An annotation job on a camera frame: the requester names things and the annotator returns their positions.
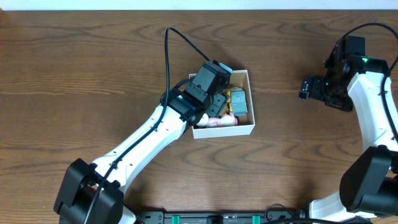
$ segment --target white cardboard box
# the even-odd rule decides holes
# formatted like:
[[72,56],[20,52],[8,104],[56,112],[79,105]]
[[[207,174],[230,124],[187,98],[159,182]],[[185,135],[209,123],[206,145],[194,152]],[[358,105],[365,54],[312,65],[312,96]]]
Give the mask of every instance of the white cardboard box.
[[239,136],[250,134],[253,130],[256,122],[254,121],[253,103],[251,101],[251,90],[249,83],[249,75],[247,70],[233,71],[231,79],[229,81],[230,86],[239,86],[246,93],[246,104],[248,106],[248,113],[244,116],[238,116],[239,125],[224,128],[195,128],[192,126],[192,133],[194,139],[200,138],[215,138],[215,137],[226,137],[226,136]]

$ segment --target yellow object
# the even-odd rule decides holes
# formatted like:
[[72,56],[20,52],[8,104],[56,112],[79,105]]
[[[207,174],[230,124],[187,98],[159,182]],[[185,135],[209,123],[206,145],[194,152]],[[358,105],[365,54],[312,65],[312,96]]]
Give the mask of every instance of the yellow object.
[[230,87],[226,90],[226,94],[228,95],[228,101],[226,105],[227,113],[232,113],[232,105],[231,105],[231,90],[239,88],[239,87]]

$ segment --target small toy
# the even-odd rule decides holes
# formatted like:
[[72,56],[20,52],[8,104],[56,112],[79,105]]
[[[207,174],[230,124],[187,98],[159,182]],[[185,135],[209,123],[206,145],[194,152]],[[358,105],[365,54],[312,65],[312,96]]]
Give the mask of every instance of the small toy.
[[226,114],[221,118],[209,118],[209,116],[205,113],[200,119],[199,123],[197,123],[197,126],[206,128],[220,128],[237,125],[238,119],[235,118],[233,113]]
[[226,112],[227,113],[233,112],[232,111],[232,105],[231,105],[231,90],[236,89],[236,88],[238,88],[238,87],[231,87],[231,88],[228,88],[226,90],[226,95],[228,96],[227,105],[226,105]]
[[231,89],[231,111],[236,116],[245,115],[248,112],[246,94],[241,88]]

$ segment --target pink object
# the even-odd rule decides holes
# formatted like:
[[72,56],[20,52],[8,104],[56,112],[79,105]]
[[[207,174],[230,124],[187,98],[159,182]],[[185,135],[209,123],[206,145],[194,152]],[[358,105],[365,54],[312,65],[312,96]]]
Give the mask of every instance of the pink object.
[[206,124],[206,128],[220,128],[237,126],[238,119],[235,118],[233,113],[226,114],[222,118],[209,118],[209,122]]

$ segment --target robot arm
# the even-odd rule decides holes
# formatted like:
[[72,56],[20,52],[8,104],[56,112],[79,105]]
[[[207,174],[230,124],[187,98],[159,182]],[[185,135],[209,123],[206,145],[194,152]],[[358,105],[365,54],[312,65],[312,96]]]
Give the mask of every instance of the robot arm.
[[[63,178],[54,211],[69,224],[83,223],[95,192],[91,186],[102,182],[113,162],[125,154],[106,179],[90,213],[89,223],[133,224],[136,216],[123,204],[124,193],[131,182],[165,146],[197,124],[203,114],[213,108],[214,98],[228,86],[231,72],[222,63],[206,61],[193,80],[182,80],[169,91],[167,101],[163,94],[160,105],[150,118],[118,147],[90,165],[77,159]],[[184,91],[180,91],[184,84],[187,84]],[[155,131],[127,151],[158,122],[165,106],[165,114]]]
[[[359,119],[363,155],[347,170],[340,191],[310,203],[310,218],[341,222],[355,216],[372,218],[398,214],[398,181],[386,177],[396,170],[398,145],[384,111],[380,93],[387,63],[365,56],[365,39],[347,36],[342,47],[335,47],[325,67],[326,77],[306,78],[299,98],[324,101],[325,105],[352,111]],[[391,79],[386,79],[385,94],[394,124],[397,110],[391,94]]]
[[[368,147],[387,146],[391,151],[398,151],[391,127],[386,118],[380,95],[382,73],[356,73],[348,85],[348,95],[352,99],[361,128],[363,151]],[[398,123],[398,113],[391,94],[391,79],[385,85],[386,100],[394,124]]]
[[[98,165],[95,171],[104,176],[112,162],[156,123],[162,110],[162,105],[156,107],[154,113],[136,132],[109,153],[95,159],[93,163]],[[126,154],[122,161],[118,163],[118,168],[112,171],[108,177],[108,181],[117,180],[120,183],[119,190],[121,192],[126,193],[137,174],[165,146],[178,139],[184,133],[187,125],[186,121],[180,119],[180,114],[170,107],[167,107],[162,121],[157,131],[150,133],[148,137]]]

